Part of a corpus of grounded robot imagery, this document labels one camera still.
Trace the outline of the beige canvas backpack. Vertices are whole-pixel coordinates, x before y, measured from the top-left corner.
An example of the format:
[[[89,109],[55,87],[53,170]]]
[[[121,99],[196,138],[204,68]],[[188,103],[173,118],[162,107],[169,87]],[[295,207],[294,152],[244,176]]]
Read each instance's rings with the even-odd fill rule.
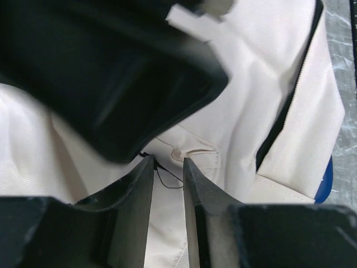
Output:
[[[209,42],[230,82],[211,104],[146,147],[155,176],[145,267],[188,267],[184,158],[248,203],[313,203],[344,108],[321,1],[235,1],[221,21],[180,6],[170,25]],[[130,171],[102,160],[23,91],[1,85],[1,194],[77,202]]]

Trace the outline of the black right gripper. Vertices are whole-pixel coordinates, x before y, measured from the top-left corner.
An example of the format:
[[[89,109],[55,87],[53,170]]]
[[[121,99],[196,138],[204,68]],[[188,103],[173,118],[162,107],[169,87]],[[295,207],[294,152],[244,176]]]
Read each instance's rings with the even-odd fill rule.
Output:
[[[229,78],[171,26],[175,1],[2,1],[1,82],[28,92],[104,159],[131,162]]]

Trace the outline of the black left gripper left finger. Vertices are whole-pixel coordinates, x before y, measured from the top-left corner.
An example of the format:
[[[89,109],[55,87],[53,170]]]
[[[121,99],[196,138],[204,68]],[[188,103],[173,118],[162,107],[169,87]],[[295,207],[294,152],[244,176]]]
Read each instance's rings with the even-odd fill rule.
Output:
[[[75,204],[1,198],[2,267],[143,267],[155,162]]]

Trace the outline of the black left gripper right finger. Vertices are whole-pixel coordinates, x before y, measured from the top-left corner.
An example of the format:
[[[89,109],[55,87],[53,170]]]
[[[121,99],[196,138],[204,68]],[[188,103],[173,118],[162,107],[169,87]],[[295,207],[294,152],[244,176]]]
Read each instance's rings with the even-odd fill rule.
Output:
[[[355,267],[356,213],[340,205],[244,204],[186,158],[190,267]]]

